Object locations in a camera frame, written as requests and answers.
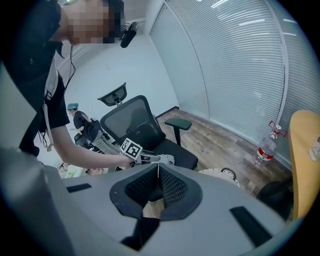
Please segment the round wooden table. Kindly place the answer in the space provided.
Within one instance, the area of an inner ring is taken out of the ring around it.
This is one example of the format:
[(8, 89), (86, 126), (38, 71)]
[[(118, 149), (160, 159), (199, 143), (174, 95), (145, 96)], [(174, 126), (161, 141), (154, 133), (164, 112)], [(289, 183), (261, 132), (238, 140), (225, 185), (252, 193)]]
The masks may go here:
[(289, 124), (289, 150), (293, 179), (293, 220), (305, 217), (320, 192), (320, 160), (312, 161), (310, 149), (320, 135), (320, 115), (295, 112)]

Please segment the person's left forearm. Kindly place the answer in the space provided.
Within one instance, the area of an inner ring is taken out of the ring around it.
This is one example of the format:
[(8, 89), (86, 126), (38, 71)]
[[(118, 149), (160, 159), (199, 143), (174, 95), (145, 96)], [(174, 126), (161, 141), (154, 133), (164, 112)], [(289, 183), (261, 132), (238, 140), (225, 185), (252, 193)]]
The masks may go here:
[(67, 164), (86, 168), (130, 168), (133, 159), (125, 155), (101, 154), (73, 143), (66, 126), (51, 129), (53, 146), (60, 158)]

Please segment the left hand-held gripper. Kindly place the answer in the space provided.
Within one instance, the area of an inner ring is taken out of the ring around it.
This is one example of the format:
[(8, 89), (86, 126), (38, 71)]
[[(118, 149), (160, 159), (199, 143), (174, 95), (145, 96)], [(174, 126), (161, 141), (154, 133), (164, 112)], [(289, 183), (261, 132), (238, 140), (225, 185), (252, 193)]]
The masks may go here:
[(120, 146), (120, 150), (123, 155), (132, 159), (132, 163), (130, 164), (131, 168), (138, 165), (158, 164), (162, 160), (160, 155), (156, 155), (153, 151), (143, 149), (142, 146), (129, 138), (124, 140)]

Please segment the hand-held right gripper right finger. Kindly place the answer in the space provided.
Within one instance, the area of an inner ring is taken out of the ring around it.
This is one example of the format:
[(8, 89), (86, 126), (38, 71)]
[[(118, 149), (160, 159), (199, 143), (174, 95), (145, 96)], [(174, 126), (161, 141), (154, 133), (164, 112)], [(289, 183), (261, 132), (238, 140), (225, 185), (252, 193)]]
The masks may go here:
[(203, 191), (193, 179), (195, 173), (179, 166), (164, 163), (159, 165), (158, 184), (164, 202), (161, 221), (184, 220), (202, 202)]

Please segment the black table base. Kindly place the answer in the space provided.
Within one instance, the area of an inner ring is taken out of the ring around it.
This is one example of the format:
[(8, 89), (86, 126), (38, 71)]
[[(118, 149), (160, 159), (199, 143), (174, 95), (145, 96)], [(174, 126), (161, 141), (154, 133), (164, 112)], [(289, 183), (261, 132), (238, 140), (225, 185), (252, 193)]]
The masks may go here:
[(276, 211), (285, 221), (289, 219), (294, 204), (293, 177), (266, 184), (256, 198)]

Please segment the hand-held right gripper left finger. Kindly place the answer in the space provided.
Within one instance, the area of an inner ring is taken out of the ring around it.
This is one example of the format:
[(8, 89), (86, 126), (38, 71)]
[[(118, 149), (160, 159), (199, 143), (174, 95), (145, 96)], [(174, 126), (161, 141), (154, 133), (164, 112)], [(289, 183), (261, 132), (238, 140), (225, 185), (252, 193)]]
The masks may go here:
[(113, 184), (109, 197), (123, 216), (139, 220), (146, 204), (160, 199), (158, 165), (139, 165), (124, 173), (130, 176)]

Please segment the glass partition with blinds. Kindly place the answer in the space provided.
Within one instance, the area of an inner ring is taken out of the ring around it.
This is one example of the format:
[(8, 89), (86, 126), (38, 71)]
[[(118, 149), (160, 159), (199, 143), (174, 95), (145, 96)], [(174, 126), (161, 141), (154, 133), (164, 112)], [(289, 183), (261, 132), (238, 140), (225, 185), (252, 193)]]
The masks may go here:
[(320, 62), (280, 0), (156, 0), (150, 37), (180, 108), (258, 145), (320, 114)]

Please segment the red label plastic bottle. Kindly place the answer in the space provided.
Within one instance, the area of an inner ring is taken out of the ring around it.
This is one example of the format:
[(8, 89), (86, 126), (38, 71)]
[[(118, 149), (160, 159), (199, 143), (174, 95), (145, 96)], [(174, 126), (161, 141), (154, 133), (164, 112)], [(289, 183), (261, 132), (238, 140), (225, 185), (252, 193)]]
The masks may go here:
[(271, 128), (270, 133), (261, 140), (254, 155), (254, 164), (257, 166), (267, 165), (274, 159), (279, 139), (285, 138), (288, 134), (287, 130), (282, 129), (273, 120), (269, 122), (268, 126)]

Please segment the black mesh office chair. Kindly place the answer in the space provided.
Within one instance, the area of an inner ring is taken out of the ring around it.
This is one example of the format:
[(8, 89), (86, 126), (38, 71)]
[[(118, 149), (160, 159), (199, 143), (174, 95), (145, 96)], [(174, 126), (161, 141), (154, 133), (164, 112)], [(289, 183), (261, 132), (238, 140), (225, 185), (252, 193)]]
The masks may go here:
[(120, 146), (125, 139), (130, 139), (156, 155), (174, 156), (175, 166), (194, 170), (198, 165), (198, 158), (182, 147), (180, 135), (180, 131), (191, 128), (191, 121), (175, 117), (165, 121), (166, 125), (173, 128), (176, 140), (173, 142), (166, 138), (145, 96), (138, 95), (125, 101), (126, 97), (127, 88), (123, 83), (98, 98), (106, 106), (114, 107), (100, 119), (101, 127)]

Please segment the person's black shirt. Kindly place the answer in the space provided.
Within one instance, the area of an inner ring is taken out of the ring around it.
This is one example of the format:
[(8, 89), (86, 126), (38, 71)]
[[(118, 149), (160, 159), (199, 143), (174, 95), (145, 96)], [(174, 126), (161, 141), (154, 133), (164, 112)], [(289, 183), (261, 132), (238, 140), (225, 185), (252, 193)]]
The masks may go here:
[[(57, 0), (38, 0), (24, 16), (21, 27), (15, 33), (13, 45), (3, 56), (3, 63), (19, 92), (36, 112), (19, 148), (35, 157), (40, 149), (34, 139), (38, 132), (45, 133), (43, 113), (45, 83), (55, 54), (62, 53), (62, 41), (52, 40), (60, 28), (61, 6)], [(62, 86), (61, 106), (63, 125), (70, 121), (65, 105), (65, 86)]]

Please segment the grey backpack harness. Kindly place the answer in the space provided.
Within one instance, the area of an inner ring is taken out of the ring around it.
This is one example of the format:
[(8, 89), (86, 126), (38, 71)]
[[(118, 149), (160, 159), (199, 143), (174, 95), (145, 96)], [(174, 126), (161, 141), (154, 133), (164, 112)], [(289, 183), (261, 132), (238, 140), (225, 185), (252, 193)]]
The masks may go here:
[(48, 136), (48, 145), (45, 146), (47, 152), (52, 151), (54, 146), (54, 138), (52, 135), (52, 128), (63, 126), (63, 121), (66, 113), (63, 114), (61, 101), (64, 98), (62, 95), (63, 80), (57, 70), (55, 59), (52, 59), (49, 72), (44, 86), (44, 101), (42, 105), (45, 133)]

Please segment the clear plastic water bottle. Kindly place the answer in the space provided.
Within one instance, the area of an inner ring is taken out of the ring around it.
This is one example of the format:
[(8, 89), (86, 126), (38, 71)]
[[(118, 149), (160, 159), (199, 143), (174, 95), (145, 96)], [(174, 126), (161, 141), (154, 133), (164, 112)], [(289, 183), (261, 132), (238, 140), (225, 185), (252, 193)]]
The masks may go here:
[(313, 162), (320, 160), (320, 135), (317, 137), (316, 142), (309, 150), (309, 156)]

